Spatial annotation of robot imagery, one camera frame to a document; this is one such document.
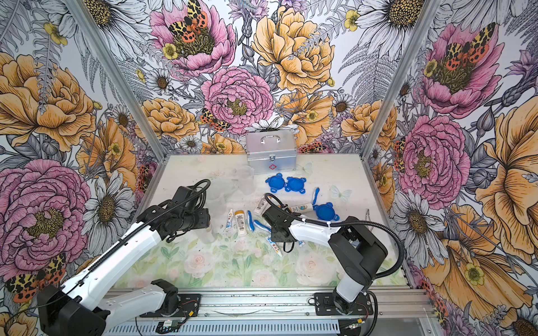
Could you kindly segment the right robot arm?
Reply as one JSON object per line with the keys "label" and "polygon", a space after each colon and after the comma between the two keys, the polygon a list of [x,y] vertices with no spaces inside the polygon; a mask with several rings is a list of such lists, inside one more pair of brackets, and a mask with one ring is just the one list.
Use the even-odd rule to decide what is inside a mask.
{"label": "right robot arm", "polygon": [[312,242],[333,251],[345,271],[333,291],[333,301],[344,314],[349,313],[357,297],[381,276],[378,270],[388,256],[388,250],[369,228],[391,233],[384,225],[360,221],[352,216],[343,222],[322,222],[277,206],[267,208],[262,217],[270,225],[276,242]]}

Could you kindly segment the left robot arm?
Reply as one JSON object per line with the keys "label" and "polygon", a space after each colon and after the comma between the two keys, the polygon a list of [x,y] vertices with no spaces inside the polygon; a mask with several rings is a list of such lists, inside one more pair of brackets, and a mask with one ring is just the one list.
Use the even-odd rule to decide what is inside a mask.
{"label": "left robot arm", "polygon": [[61,286],[48,285],[37,295],[41,330],[47,335],[102,335],[146,313],[180,311],[178,289],[168,281],[105,300],[112,286],[148,251],[193,230],[206,229],[205,208],[211,182],[182,186],[175,196],[143,211],[127,232],[89,266]]}

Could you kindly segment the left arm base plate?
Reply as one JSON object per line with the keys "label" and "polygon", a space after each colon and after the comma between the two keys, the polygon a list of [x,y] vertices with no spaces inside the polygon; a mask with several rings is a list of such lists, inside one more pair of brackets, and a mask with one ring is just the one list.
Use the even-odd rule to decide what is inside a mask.
{"label": "left arm base plate", "polygon": [[166,299],[163,306],[155,312],[140,315],[142,318],[191,318],[198,315],[200,294],[178,294],[175,299]]}

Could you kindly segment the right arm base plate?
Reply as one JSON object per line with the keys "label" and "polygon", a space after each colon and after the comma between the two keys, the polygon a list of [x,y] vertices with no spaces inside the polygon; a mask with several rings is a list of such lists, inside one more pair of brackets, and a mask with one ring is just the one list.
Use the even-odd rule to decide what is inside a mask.
{"label": "right arm base plate", "polygon": [[314,293],[308,303],[313,305],[318,316],[370,316],[374,304],[366,293],[359,293],[353,302],[348,302],[333,292]]}

